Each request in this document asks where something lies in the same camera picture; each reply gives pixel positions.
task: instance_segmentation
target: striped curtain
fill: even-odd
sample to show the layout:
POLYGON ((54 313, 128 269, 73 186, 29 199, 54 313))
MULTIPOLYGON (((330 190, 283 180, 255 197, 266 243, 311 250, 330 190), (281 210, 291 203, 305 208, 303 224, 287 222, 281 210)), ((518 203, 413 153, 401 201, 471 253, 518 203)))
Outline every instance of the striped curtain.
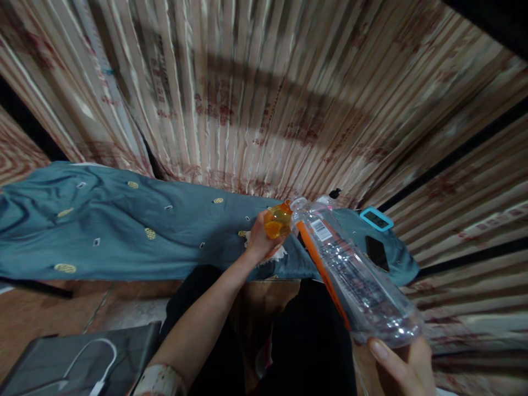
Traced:
POLYGON ((0 106, 0 193, 2 186, 24 180, 49 163, 48 157, 0 106))
MULTIPOLYGON (((72 161, 153 176, 150 149, 165 180, 236 193, 380 205, 528 95, 526 63, 438 0, 0 4, 0 73, 72 161)), ((387 212, 422 267, 526 235, 527 122, 387 212)), ((522 394, 526 293, 494 270, 526 281, 515 257, 405 290, 442 387, 522 394)))

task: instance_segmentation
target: charging cable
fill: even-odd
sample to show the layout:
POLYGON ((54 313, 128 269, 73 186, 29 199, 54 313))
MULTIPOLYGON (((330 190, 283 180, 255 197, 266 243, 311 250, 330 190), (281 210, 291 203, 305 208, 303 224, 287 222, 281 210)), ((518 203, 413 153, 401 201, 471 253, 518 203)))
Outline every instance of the charging cable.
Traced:
MULTIPOLYGON (((87 343, 81 349, 81 351, 77 354, 75 359, 71 362, 70 366, 66 370, 66 373, 64 373, 64 375, 63 375, 63 378, 68 378, 68 374, 70 374, 70 371, 72 370, 72 367, 75 365, 75 363, 77 363, 77 360, 79 359, 79 357, 83 354, 83 352, 86 350, 86 348, 88 348, 88 346, 90 344, 93 344, 93 343, 96 343, 96 342, 103 342, 103 343, 107 344, 110 348, 112 348, 112 351, 114 352, 114 357, 112 358, 112 361, 110 362, 108 367, 106 367, 106 370, 105 370, 102 378, 99 381, 96 382, 96 384, 93 387, 92 391, 90 392, 89 396, 98 396, 99 395, 99 392, 101 391, 103 386, 105 386, 106 376, 108 375, 108 372, 110 371, 110 367, 113 366, 113 364, 115 363, 115 361, 117 359, 117 348, 112 343, 112 341, 110 341, 108 338, 96 338, 96 339, 93 339, 92 341, 90 341, 89 343, 87 343)), ((64 385, 65 384, 59 385, 59 391, 64 387, 64 385)))
POLYGON ((116 362, 116 359, 117 359, 117 348, 112 343, 112 341, 110 341, 107 338, 96 338, 96 339, 93 339, 92 341, 88 342, 80 350, 80 352, 77 354, 75 359, 73 359, 73 361, 71 362, 70 366, 68 367, 68 369, 66 370, 66 373, 64 373, 62 378, 56 379, 54 381, 47 382, 47 383, 42 384, 42 385, 40 385, 38 387, 35 387, 35 388, 28 389, 25 392, 17 393, 16 396, 29 396, 31 394, 34 394, 36 392, 39 392, 39 391, 41 391, 41 390, 43 390, 45 388, 48 388, 48 387, 56 385, 56 384, 59 385, 59 392, 60 392, 66 386, 66 384, 69 382, 68 375, 70 374, 70 371, 72 370, 72 368, 75 365, 75 363, 77 363, 77 360, 79 359, 79 357, 83 354, 83 352, 86 350, 86 348, 88 348, 88 346, 90 344, 93 344, 93 343, 96 343, 96 342, 103 342, 103 343, 107 344, 110 348, 112 348, 112 351, 114 352, 114 357, 112 358, 112 361, 110 362, 108 367, 106 367, 106 370, 104 371, 104 374, 103 374, 102 378, 95 383, 95 385, 92 388, 92 390, 90 392, 90 395, 89 395, 89 396, 98 396, 99 393, 101 392, 101 390, 103 389, 103 387, 105 386, 106 377, 108 376, 108 372, 110 371, 110 368, 113 366, 113 364, 116 362))

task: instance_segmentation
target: patterned sleeve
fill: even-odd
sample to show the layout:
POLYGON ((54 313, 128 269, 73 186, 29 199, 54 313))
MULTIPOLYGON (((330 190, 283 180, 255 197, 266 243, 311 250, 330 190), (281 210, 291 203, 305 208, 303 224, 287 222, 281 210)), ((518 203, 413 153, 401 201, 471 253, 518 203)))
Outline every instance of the patterned sleeve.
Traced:
POLYGON ((134 390, 133 396, 185 396, 182 377, 167 365, 147 367, 134 390))

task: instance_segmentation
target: orange bottle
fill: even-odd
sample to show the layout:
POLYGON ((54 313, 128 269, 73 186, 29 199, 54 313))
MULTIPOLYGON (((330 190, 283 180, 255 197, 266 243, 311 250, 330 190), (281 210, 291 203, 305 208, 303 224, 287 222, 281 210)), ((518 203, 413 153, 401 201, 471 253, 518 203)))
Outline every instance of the orange bottle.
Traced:
POLYGON ((264 228, 268 237, 271 239, 287 237, 292 232, 290 228, 292 213, 289 200, 273 206, 264 216, 264 228))

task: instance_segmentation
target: hand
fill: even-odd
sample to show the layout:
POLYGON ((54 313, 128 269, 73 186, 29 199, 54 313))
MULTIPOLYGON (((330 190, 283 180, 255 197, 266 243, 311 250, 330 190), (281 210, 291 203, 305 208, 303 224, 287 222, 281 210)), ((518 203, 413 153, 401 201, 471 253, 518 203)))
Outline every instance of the hand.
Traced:
POLYGON ((424 336, 399 351, 402 360, 377 338, 368 340, 376 358, 379 381, 385 395, 435 396, 436 386, 431 366, 431 347, 424 336))
POLYGON ((263 211, 258 214, 257 220, 251 229, 251 237, 247 244, 246 253, 256 261, 255 264, 262 262, 268 254, 286 240, 285 236, 281 236, 277 239, 271 239, 268 237, 264 228, 264 215, 267 212, 268 211, 263 211))

